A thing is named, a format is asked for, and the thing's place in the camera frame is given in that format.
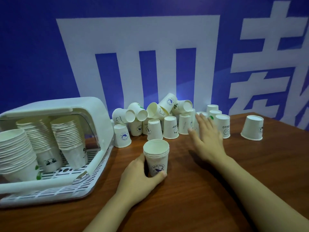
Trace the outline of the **person's left hand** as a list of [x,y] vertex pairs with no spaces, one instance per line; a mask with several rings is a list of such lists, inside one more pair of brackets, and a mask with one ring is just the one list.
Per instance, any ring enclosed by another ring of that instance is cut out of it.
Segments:
[[130,162],[121,175],[116,192],[126,192],[127,194],[142,194],[146,197],[154,188],[146,188],[146,175],[144,172],[145,156],[141,154]]

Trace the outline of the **person's right hand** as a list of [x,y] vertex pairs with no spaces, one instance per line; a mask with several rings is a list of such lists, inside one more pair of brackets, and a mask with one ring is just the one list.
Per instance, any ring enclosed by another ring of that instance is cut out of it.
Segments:
[[223,137],[211,118],[203,114],[195,114],[199,125],[199,138],[202,146],[196,148],[198,156],[210,164],[223,163],[228,156],[224,150]]

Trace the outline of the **short nested paper cup stack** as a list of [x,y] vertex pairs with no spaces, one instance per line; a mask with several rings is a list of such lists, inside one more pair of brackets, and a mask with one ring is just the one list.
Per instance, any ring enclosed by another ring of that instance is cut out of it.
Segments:
[[153,139],[144,144],[143,153],[152,177],[162,171],[167,173],[169,151],[169,144],[165,140]]

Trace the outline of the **person's right forearm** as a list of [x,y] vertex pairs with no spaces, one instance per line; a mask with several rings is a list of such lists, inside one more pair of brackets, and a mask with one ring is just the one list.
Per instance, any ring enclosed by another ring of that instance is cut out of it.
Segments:
[[209,158],[260,232],[309,232],[309,220],[224,152]]

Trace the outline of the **person's left forearm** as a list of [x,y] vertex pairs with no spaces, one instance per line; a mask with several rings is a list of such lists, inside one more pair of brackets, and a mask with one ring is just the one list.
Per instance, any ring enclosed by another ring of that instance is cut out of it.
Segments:
[[129,210],[146,195],[117,192],[83,232],[116,232]]

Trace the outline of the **pile of white paper cups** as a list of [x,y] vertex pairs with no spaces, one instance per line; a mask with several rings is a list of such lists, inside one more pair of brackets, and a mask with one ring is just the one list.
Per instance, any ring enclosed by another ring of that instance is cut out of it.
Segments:
[[127,109],[115,109],[112,113],[115,124],[115,146],[125,148],[132,143],[127,124],[132,136],[140,136],[144,133],[148,135],[148,140],[176,139],[179,134],[188,135],[188,128],[198,132],[199,125],[195,115],[199,114],[213,119],[224,139],[230,137],[230,117],[222,114],[218,110],[218,105],[207,105],[206,112],[196,113],[191,101],[178,101],[173,94],[169,93],[159,104],[153,102],[147,109],[137,102],[131,103]]

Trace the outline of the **single white paper cup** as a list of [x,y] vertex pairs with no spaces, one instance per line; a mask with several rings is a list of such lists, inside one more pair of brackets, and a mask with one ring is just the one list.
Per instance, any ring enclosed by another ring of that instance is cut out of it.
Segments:
[[257,115],[246,117],[241,136],[248,140],[261,141],[263,139],[264,118]]

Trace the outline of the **white slotted plastic tray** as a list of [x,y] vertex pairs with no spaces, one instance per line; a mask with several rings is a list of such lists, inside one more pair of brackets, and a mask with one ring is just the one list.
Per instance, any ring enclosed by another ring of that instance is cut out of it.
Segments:
[[78,170],[65,166],[53,174],[43,174],[41,180],[0,184],[0,208],[17,208],[81,199],[89,195],[110,157],[113,145],[103,154],[89,149],[89,163]]

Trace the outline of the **white plastic cup cabinet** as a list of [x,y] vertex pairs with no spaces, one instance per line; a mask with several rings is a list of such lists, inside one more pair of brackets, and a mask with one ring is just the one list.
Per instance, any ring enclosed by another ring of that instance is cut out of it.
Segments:
[[114,130],[109,114],[103,102],[96,97],[76,97],[47,101],[37,101],[0,114],[0,131],[16,128],[13,123],[24,117],[34,116],[65,116],[77,114],[83,117],[95,136],[101,148],[85,171],[80,174],[93,175],[96,168],[103,160],[110,146],[113,146]]

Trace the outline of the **tall cup stack black print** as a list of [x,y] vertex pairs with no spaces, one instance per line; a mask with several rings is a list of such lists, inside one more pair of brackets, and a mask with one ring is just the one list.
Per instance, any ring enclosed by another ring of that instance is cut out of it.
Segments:
[[50,122],[51,129],[68,164],[80,169],[88,163],[84,132],[77,115],[56,118]]

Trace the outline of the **tall cup stack panda print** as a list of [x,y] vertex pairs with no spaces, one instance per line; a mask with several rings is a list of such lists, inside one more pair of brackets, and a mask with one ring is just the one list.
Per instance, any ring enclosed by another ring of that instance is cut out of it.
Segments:
[[16,121],[17,127],[25,130],[37,155],[37,161],[45,173],[57,171],[63,166],[50,122],[48,116],[26,117]]

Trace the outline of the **tall cup stack green print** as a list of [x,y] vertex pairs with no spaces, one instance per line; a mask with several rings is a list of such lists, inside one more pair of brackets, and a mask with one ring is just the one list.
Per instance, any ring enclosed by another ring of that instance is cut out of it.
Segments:
[[41,179],[37,155],[24,129],[0,132],[0,175],[10,183]]

